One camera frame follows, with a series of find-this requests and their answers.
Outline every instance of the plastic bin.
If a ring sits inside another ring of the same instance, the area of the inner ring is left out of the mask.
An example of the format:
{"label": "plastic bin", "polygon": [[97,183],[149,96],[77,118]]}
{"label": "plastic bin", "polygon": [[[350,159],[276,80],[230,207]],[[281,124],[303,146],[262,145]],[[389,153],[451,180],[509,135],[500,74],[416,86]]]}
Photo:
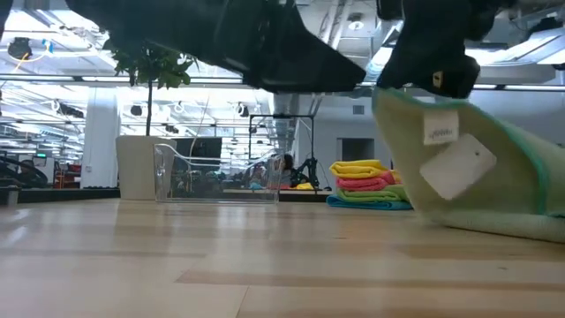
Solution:
{"label": "plastic bin", "polygon": [[277,203],[283,156],[270,151],[257,160],[185,157],[154,145],[158,202]]}

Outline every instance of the white column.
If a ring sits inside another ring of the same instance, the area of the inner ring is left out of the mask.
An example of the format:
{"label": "white column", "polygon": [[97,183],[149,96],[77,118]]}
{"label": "white column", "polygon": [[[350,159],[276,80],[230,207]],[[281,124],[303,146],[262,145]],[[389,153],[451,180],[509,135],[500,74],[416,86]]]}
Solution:
{"label": "white column", "polygon": [[117,186],[116,137],[121,107],[117,88],[90,88],[80,187]]}

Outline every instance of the green towel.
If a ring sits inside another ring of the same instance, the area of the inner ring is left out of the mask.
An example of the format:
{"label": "green towel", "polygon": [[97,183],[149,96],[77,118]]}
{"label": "green towel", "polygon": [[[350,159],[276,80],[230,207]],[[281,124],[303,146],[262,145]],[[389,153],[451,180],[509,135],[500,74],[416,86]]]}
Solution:
{"label": "green towel", "polygon": [[[427,110],[457,110],[459,135],[474,136],[496,165],[452,201],[420,175],[423,163],[448,145],[425,146]],[[450,227],[565,243],[565,150],[466,101],[426,103],[394,89],[375,88],[373,113],[412,206]]]}
{"label": "green towel", "polygon": [[337,189],[337,196],[347,202],[408,201],[403,185],[388,185],[380,191],[345,191]]}

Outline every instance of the wooden floor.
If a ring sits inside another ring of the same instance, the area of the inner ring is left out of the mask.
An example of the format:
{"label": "wooden floor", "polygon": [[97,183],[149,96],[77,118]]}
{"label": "wooden floor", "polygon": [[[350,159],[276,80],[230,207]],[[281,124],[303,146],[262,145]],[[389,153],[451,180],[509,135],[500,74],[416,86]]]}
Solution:
{"label": "wooden floor", "polygon": [[565,317],[565,247],[323,204],[18,206],[0,316]]}

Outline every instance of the white planter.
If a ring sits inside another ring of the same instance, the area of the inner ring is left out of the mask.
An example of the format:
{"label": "white planter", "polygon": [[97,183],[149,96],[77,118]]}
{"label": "white planter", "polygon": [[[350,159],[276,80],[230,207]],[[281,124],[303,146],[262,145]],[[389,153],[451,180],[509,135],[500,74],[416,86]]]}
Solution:
{"label": "white planter", "polygon": [[177,148],[176,141],[158,137],[119,136],[116,138],[117,170],[122,199],[155,200],[155,144],[168,144]]}

